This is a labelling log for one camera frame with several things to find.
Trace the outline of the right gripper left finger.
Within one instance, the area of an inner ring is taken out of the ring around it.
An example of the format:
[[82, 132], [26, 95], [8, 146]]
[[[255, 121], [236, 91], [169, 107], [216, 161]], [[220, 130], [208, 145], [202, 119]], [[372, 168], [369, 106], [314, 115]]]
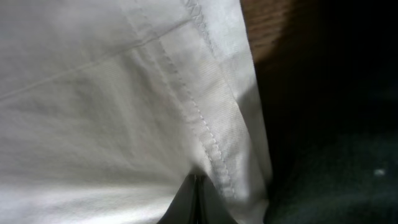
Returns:
[[172, 203], [158, 224], [195, 224], [197, 222], [197, 177], [186, 176]]

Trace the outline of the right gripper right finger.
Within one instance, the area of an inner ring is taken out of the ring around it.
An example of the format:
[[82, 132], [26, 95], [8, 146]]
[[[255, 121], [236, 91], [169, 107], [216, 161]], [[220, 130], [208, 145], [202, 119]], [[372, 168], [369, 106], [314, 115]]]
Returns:
[[197, 176], [197, 223], [238, 224], [231, 216], [209, 177]]

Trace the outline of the white printed t-shirt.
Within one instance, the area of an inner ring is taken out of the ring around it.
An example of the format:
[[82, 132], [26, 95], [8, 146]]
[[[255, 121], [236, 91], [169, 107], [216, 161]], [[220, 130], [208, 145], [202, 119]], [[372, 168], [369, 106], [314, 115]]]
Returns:
[[1, 2], [2, 223], [156, 223], [195, 166], [237, 222], [262, 222], [239, 1]]

